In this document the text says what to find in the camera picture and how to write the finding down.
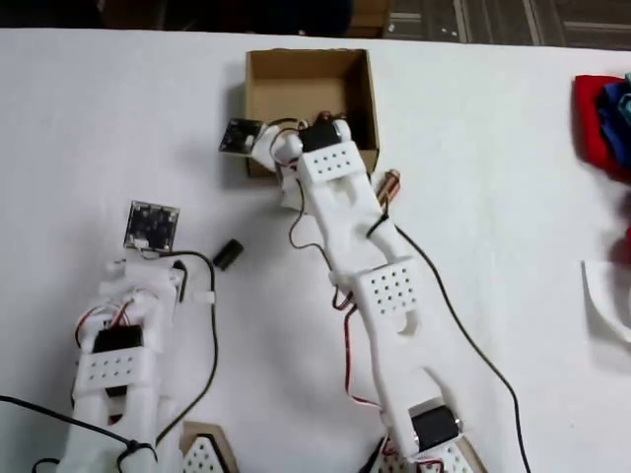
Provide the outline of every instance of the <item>white table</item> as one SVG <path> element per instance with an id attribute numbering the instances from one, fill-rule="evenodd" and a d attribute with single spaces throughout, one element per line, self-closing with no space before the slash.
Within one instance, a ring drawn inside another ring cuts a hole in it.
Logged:
<path id="1" fill-rule="evenodd" d="M 533 471 L 627 465 L 631 355 L 588 316 L 580 266 L 609 257 L 627 194 L 577 159 L 570 112 L 573 76 L 622 74 L 627 52 L 0 31 L 1 391 L 70 411 L 72 328 L 122 252 L 129 200 L 164 203 L 181 208 L 177 248 L 245 245 L 219 274 L 219 371 L 190 419 L 222 425 L 244 472 L 352 472 L 365 461 L 381 424 L 343 392 L 342 318 L 324 266 L 289 246 L 295 215 L 277 207 L 277 190 L 215 151 L 243 108 L 245 52 L 271 47 L 370 49 L 379 169 L 403 176 L 392 216 L 514 384 Z M 298 237 L 315 228 L 305 221 Z M 204 268 L 189 267 L 205 287 Z M 508 393 L 425 277 L 414 356 L 489 471 L 522 471 Z M 194 303 L 178 310 L 170 384 L 182 402 L 210 369 L 208 318 Z M 359 318 L 353 342 L 355 389 L 373 396 Z M 61 454 L 66 426 L 9 406 L 0 416 L 0 470 Z"/>

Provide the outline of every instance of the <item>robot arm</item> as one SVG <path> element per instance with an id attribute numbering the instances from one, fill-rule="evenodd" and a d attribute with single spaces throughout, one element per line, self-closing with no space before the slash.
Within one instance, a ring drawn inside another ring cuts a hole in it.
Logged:
<path id="1" fill-rule="evenodd" d="M 440 387 L 409 352 L 419 318 L 417 258 L 384 218 L 348 125 L 317 121 L 277 141 L 268 153 L 280 168 L 283 187 L 286 193 L 297 189 L 293 192 L 306 199 L 323 235 L 330 280 L 352 294 L 362 315 L 382 418 L 399 452 L 414 461 L 457 439 L 458 420 Z M 267 150 L 254 146 L 253 155 Z"/>

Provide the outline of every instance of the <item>open cardboard box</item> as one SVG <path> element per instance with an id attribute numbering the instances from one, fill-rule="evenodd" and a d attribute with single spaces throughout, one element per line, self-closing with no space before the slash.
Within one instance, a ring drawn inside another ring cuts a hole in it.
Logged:
<path id="1" fill-rule="evenodd" d="M 379 135 L 368 51 L 271 49 L 247 54 L 245 118 L 292 117 L 313 122 L 321 111 L 344 113 L 368 172 L 379 156 Z M 252 177 L 271 172 L 247 160 Z"/>

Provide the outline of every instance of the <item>blue fabric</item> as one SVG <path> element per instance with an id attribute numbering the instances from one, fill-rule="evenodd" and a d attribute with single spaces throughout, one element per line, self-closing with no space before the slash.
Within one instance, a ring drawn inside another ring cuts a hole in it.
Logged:
<path id="1" fill-rule="evenodd" d="M 625 82 L 607 84 L 602 88 L 602 95 L 597 105 L 600 131 L 615 161 L 626 169 L 631 169 L 631 126 L 620 113 L 619 104 L 629 93 L 629 85 Z"/>

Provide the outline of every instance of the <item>floor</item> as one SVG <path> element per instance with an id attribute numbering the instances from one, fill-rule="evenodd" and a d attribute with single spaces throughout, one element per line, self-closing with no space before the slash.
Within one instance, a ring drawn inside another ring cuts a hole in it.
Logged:
<path id="1" fill-rule="evenodd" d="M 631 50 L 631 0 L 393 0 L 386 37 Z"/>

